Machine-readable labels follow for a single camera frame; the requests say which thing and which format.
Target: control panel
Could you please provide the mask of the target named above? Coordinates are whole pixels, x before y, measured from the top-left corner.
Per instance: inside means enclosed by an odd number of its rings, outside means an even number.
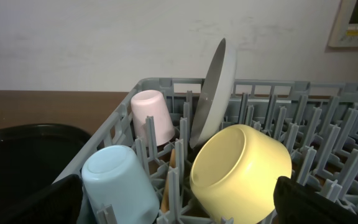
[[[328,45],[358,47],[358,0],[342,0]]]

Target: gray plate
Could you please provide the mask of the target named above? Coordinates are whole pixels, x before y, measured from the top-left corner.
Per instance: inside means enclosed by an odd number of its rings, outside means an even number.
[[[205,143],[218,130],[229,103],[236,63],[236,49],[223,39],[215,51],[201,89],[191,127],[190,147]]]

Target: dish rack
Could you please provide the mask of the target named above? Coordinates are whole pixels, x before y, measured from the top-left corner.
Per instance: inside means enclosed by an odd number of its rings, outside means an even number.
[[[165,181],[169,181],[167,213],[159,211],[156,223],[214,223],[191,193],[191,162],[199,149],[189,145],[192,118],[198,95],[187,91],[175,93],[175,84],[203,86],[198,78],[146,78],[141,80],[112,112],[108,119],[67,165],[56,181],[69,174],[80,174],[85,160],[96,148],[123,144],[137,154],[159,199]],[[242,92],[239,89],[248,87]],[[267,94],[259,94],[262,87]],[[144,90],[161,91],[175,126],[175,139],[157,147],[153,117],[146,121],[148,142],[134,139],[131,98]],[[317,94],[331,96],[313,96]],[[358,83],[313,83],[261,80],[236,80],[220,129],[233,124],[252,126],[282,142],[291,155],[292,179],[313,189],[333,203],[358,214]],[[176,168],[169,167],[169,153],[176,150]],[[94,217],[84,194],[78,223],[115,223],[109,205]],[[271,223],[275,210],[262,223]],[[221,223],[234,223],[222,217]]]

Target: brown countertop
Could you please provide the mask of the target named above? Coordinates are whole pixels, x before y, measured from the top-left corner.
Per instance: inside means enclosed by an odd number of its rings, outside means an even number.
[[[58,123],[93,134],[127,93],[83,91],[0,91],[0,129]]]

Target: yellow cup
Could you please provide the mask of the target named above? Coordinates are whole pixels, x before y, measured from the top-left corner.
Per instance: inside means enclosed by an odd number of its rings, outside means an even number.
[[[233,125],[200,150],[190,173],[194,195],[216,222],[258,223],[274,209],[278,177],[291,177],[283,144],[249,126]]]

